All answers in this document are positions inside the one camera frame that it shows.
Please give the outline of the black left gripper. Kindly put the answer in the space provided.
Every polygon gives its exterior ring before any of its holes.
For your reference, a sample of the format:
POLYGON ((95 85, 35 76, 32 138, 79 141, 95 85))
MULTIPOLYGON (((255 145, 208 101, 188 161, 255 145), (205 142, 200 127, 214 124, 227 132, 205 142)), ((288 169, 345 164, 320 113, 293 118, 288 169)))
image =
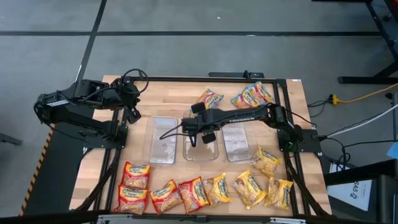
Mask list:
POLYGON ((140 92, 132 82, 122 84, 121 89, 119 91, 119 95, 121 97, 121 101, 124 106, 128 106, 132 109, 127 109, 127 121, 129 124, 134 124, 136 121, 140 120, 141 114, 135 108, 138 102, 140 102, 139 96, 140 92))

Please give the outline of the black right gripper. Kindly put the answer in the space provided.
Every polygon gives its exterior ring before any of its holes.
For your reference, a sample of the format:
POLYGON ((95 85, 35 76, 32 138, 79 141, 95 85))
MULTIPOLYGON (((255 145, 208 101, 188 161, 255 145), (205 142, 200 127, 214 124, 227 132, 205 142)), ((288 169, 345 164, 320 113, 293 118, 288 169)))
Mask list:
MULTIPOLYGON (((191 111, 193 114, 200 113, 206 110, 206 106, 204 102, 199 102, 191 106, 191 111)), ((196 115, 192 118, 183 118, 182 119, 182 132, 185 134, 198 134, 203 133, 205 131, 205 123, 202 114, 196 115)), ((202 141, 204 144, 209 144, 216 140, 216 134, 206 133, 202 137, 202 141)))

